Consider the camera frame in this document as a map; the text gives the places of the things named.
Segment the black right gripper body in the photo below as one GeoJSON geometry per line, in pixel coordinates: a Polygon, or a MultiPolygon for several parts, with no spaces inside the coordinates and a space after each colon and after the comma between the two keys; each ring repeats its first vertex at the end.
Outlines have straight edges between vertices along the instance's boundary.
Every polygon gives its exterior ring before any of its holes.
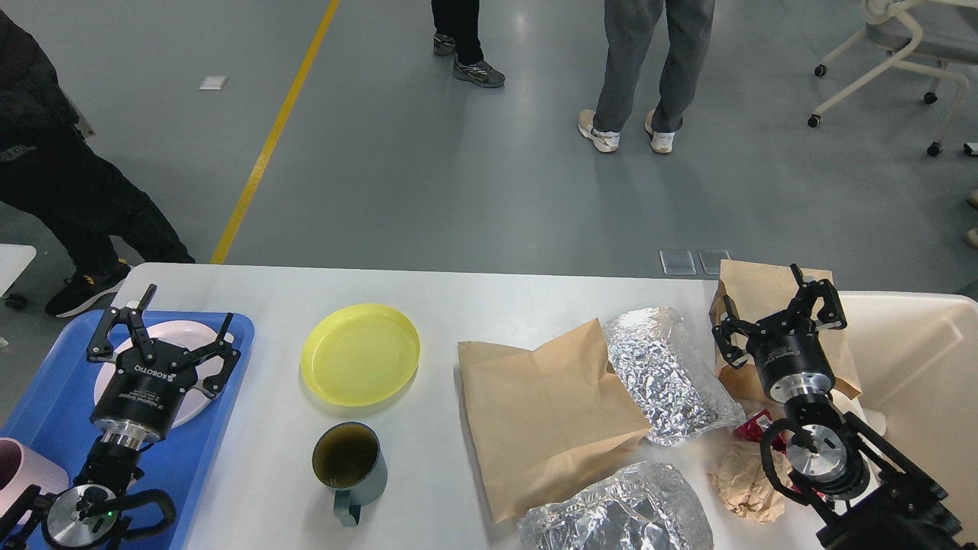
{"type": "Polygon", "coordinates": [[[827,396],[835,386],[834,372],[815,333],[767,331],[751,335],[746,350],[753,358],[765,396],[775,403],[810,394],[827,396]]]}

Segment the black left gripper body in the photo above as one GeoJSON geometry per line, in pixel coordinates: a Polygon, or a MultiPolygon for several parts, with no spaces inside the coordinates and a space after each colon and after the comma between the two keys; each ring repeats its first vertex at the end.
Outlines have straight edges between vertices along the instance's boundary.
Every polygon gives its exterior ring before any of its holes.
{"type": "Polygon", "coordinates": [[[104,434],[127,425],[143,429],[149,445],[167,438],[184,400],[181,390],[192,386],[189,349],[167,341],[154,341],[144,358],[142,348],[118,353],[115,372],[90,416],[104,434]]]}

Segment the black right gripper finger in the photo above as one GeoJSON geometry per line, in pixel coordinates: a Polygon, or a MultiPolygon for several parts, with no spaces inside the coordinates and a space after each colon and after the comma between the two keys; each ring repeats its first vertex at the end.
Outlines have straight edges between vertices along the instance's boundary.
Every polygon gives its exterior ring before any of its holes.
{"type": "Polygon", "coordinates": [[[797,264],[790,264],[798,291],[780,313],[780,333],[817,337],[822,331],[843,330],[848,326],[840,296],[828,279],[805,278],[797,264]]]}
{"type": "Polygon", "coordinates": [[[729,296],[722,297],[724,316],[712,328],[712,335],[717,348],[727,363],[733,369],[740,369],[753,358],[756,348],[765,338],[765,328],[756,322],[748,322],[737,316],[736,306],[729,296]],[[734,342],[734,335],[746,338],[743,347],[734,342]]]}

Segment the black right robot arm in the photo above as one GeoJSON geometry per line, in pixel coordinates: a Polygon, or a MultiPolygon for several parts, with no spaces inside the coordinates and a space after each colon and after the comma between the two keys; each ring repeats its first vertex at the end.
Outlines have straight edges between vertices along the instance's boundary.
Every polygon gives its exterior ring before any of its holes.
{"type": "Polygon", "coordinates": [[[738,316],[721,296],[712,328],[719,355],[733,369],[753,364],[764,396],[785,415],[760,439],[772,487],[810,506],[824,526],[824,549],[960,549],[960,520],[947,491],[865,421],[841,413],[836,378],[820,342],[847,320],[835,286],[790,265],[797,291],[784,309],[756,321],[738,316]]]}

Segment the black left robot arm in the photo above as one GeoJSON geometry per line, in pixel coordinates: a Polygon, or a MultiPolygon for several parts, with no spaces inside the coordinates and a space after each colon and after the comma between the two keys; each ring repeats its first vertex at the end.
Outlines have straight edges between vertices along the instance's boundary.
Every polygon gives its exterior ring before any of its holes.
{"type": "Polygon", "coordinates": [[[188,394],[198,391],[209,401],[220,396],[241,351],[227,340],[233,313],[198,348],[151,337],[143,317],[156,289],[150,285],[136,306],[102,314],[85,349],[88,362],[113,366],[89,418],[100,434],[66,490],[31,484],[15,498],[2,517],[3,548],[24,549],[40,530],[53,549],[115,549],[175,522],[166,491],[132,490],[144,474],[139,462],[167,438],[188,394]]]}

